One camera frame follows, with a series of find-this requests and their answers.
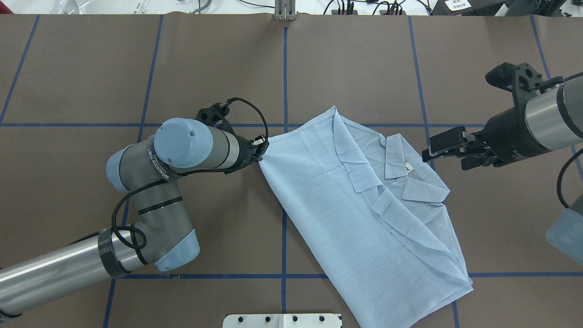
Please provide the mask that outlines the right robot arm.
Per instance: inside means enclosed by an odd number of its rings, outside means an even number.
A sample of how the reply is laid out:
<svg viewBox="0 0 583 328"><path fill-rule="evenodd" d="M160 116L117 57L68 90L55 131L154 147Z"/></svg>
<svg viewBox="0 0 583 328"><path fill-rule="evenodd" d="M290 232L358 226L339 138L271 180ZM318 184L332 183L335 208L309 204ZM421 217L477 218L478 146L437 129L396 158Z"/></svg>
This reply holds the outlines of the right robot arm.
<svg viewBox="0 0 583 328"><path fill-rule="evenodd" d="M496 168L582 142L582 74L544 81L534 69L493 69L487 83L512 93L514 106L469 133L458 126L431 137L422 160L461 159L462 170Z"/></svg>

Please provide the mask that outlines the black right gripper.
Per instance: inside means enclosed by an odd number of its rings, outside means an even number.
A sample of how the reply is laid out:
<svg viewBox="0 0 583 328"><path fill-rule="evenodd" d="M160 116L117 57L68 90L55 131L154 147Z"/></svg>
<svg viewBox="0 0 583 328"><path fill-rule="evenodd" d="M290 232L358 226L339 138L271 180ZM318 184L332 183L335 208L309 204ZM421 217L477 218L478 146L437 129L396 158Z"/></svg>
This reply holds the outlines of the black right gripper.
<svg viewBox="0 0 583 328"><path fill-rule="evenodd" d="M478 167L502 167L551 152L531 135L525 120L525 110L510 108L490 118L478 135L490 151L469 154L475 135L458 126L430 137L429 146L421 152L423 162L442 157L461 157L461 170Z"/></svg>

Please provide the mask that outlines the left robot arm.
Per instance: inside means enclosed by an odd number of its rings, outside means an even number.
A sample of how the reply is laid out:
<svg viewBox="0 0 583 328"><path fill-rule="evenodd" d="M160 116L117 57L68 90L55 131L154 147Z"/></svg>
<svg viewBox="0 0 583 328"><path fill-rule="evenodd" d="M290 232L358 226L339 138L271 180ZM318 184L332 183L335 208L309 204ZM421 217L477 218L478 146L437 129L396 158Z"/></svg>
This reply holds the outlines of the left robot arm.
<svg viewBox="0 0 583 328"><path fill-rule="evenodd" d="M112 155L107 178L123 198L108 227L1 272L1 321L154 264L168 272L200 247L177 181L191 174L231 174L258 162L269 132L239 136L221 116L171 118L148 139Z"/></svg>

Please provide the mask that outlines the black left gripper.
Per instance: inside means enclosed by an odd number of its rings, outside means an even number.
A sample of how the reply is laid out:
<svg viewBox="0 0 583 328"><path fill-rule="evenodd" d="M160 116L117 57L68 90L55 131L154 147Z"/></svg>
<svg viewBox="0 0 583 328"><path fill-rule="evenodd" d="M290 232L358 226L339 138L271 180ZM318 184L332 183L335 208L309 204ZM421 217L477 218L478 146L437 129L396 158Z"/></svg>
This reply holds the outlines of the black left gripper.
<svg viewBox="0 0 583 328"><path fill-rule="evenodd" d="M269 147L267 136L258 136L254 140L237 137L239 143L239 156L237 167L242 167L253 162L260 162L264 156L264 147Z"/></svg>

